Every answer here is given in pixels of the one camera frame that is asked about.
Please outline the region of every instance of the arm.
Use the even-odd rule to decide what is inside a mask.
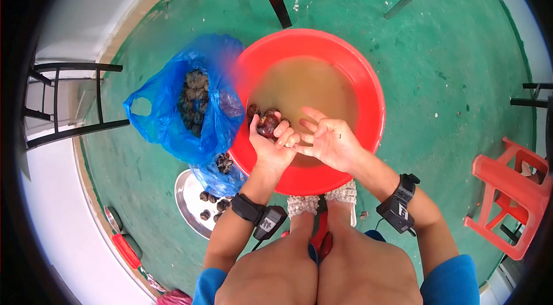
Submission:
[[[399,175],[364,150],[345,121],[329,119],[312,108],[304,107],[303,110],[317,122],[300,121],[303,127],[314,133],[301,133],[301,139],[313,146],[294,145],[294,150],[353,175],[381,202],[392,195],[399,185]],[[458,256],[459,251],[438,206],[420,188],[417,187],[407,210],[415,219],[414,228],[426,277],[442,262]]]
[[[399,174],[369,151],[360,149],[353,165],[351,175],[381,202],[399,185]],[[407,210],[415,219],[414,229],[426,277],[435,267],[458,256],[459,251],[438,206],[419,187]]]
[[[249,137],[257,153],[257,162],[240,193],[254,203],[267,205],[280,176],[296,156],[296,152],[285,145],[299,142],[300,137],[288,122],[283,121],[274,131],[274,136],[279,139],[273,143],[257,133],[258,122],[259,116],[255,115]],[[225,210],[207,244],[204,269],[217,268],[228,273],[244,250],[253,229],[251,222],[239,217],[232,209]]]

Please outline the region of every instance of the thigh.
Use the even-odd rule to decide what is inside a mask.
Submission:
[[[314,305],[318,269],[307,244],[290,234],[246,254],[228,273],[215,303]]]
[[[319,271],[318,305],[423,303],[415,268],[402,249],[350,226],[332,238]]]

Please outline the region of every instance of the wheel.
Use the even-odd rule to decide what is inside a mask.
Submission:
[[[117,213],[117,211],[113,206],[104,206],[104,213],[107,216],[107,220],[111,225],[111,228],[115,232],[119,233],[123,231],[123,221],[121,221],[119,214]]]
[[[123,235],[123,238],[125,239],[125,241],[127,241],[127,243],[129,244],[129,246],[133,249],[133,251],[135,252],[138,260],[141,260],[142,259],[142,250],[141,248],[138,246],[137,242],[133,239],[133,237],[130,236],[130,234],[128,233],[124,233],[122,234]]]

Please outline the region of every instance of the muddy water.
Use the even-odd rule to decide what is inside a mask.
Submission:
[[[256,103],[262,113],[278,108],[292,122],[292,128],[302,132],[311,133],[299,124],[301,117],[308,118],[301,111],[303,106],[345,120],[353,131],[357,125],[357,97],[351,82],[335,66],[316,58],[294,57],[274,64],[251,92],[248,105],[251,103]],[[292,162],[296,167],[319,164],[301,154]]]

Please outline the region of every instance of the forearm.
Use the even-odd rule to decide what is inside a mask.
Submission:
[[[352,175],[379,201],[390,197],[399,185],[397,172],[366,150],[357,160]],[[458,256],[459,251],[438,206],[419,187],[407,211],[415,219],[414,229],[426,277],[439,264]]]
[[[267,205],[280,178],[278,172],[256,165],[240,190],[251,201]],[[217,221],[207,244],[204,268],[219,268],[229,272],[244,250],[254,226],[239,217],[232,208],[227,209]]]
[[[399,174],[366,150],[356,156],[352,175],[380,202],[390,197],[399,185]],[[415,219],[415,230],[423,229],[442,218],[438,206],[419,187],[407,205],[407,210]]]

